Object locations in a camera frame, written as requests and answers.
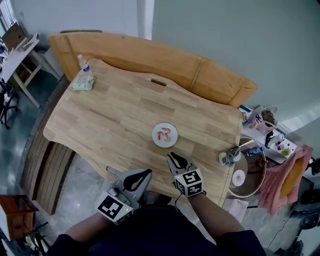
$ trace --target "gray floor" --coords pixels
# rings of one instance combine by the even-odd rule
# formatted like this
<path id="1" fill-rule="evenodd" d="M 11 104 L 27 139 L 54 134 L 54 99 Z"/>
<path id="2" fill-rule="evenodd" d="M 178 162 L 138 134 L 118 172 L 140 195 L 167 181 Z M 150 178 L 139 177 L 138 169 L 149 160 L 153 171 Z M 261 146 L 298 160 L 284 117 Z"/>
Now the gray floor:
<path id="1" fill-rule="evenodd" d="M 27 88 L 43 106 L 57 84 L 53 75 L 40 70 Z M 7 124 L 10 130 L 0 125 L 0 194 L 14 192 L 20 159 L 30 131 L 41 111 L 41 108 L 37 108 L 22 91 L 16 92 L 19 98 L 14 98 L 10 105 L 17 105 L 18 112 L 8 112 Z"/>
<path id="2" fill-rule="evenodd" d="M 39 224 L 49 222 L 41 231 L 49 243 L 53 243 L 59 234 L 63 234 L 72 225 L 95 213 L 95 201 L 109 184 L 109 181 L 101 178 L 76 154 L 64 181 L 56 213 L 48 216 L 42 209 L 37 213 Z M 256 204 L 257 197 L 249 200 L 251 204 Z M 189 205 L 178 201 L 177 207 L 208 240 L 213 241 Z M 251 208 L 247 210 L 241 224 L 245 229 L 254 230 L 263 247 L 272 251 L 280 247 L 287 249 L 295 239 L 299 227 L 299 220 L 289 219 L 288 211 L 289 207 L 284 206 L 271 217 L 264 209 Z"/>

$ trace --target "wooden chair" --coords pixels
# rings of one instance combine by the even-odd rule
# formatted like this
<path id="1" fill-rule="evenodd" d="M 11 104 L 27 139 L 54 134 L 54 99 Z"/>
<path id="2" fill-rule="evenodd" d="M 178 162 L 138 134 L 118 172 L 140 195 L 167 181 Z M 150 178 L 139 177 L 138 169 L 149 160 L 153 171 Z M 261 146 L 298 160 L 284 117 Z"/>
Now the wooden chair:
<path id="1" fill-rule="evenodd" d="M 0 228 L 9 241 L 32 232 L 37 211 L 26 195 L 0 195 Z"/>

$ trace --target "black shirt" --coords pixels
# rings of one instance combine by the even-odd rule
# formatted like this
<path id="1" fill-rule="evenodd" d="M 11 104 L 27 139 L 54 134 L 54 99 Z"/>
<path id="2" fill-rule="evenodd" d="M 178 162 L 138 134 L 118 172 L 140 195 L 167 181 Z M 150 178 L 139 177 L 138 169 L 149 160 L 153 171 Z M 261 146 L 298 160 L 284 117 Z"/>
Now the black shirt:
<path id="1" fill-rule="evenodd" d="M 252 230 L 222 235 L 216 245 L 181 213 L 145 207 L 119 226 L 112 226 L 91 245 L 58 236 L 47 255 L 265 256 Z"/>

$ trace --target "black and white marker cube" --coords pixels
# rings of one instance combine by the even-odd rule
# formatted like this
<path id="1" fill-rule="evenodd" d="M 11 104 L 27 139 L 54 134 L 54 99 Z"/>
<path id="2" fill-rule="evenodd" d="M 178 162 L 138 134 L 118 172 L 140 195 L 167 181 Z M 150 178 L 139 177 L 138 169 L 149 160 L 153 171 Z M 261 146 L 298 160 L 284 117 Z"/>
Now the black and white marker cube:
<path id="1" fill-rule="evenodd" d="M 199 169 L 174 176 L 174 181 L 176 188 L 186 197 L 191 197 L 204 191 L 204 179 Z"/>
<path id="2" fill-rule="evenodd" d="M 116 225 L 129 218 L 134 210 L 106 191 L 100 195 L 95 209 Z"/>

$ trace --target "plastic water bottle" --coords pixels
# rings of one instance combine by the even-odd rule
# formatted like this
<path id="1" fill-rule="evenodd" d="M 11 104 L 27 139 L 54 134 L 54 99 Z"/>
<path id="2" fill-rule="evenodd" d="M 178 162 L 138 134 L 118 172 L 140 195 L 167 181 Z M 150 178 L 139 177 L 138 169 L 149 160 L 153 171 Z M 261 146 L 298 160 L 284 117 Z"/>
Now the plastic water bottle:
<path id="1" fill-rule="evenodd" d="M 92 75 L 89 64 L 82 54 L 78 55 L 79 65 L 85 75 Z"/>
<path id="2" fill-rule="evenodd" d="M 260 154 L 261 152 L 263 152 L 265 149 L 263 146 L 257 146 L 257 147 L 254 147 L 254 148 L 250 148 L 247 152 L 246 152 L 246 155 L 248 157 L 252 157 L 254 155 L 257 155 L 257 154 Z"/>

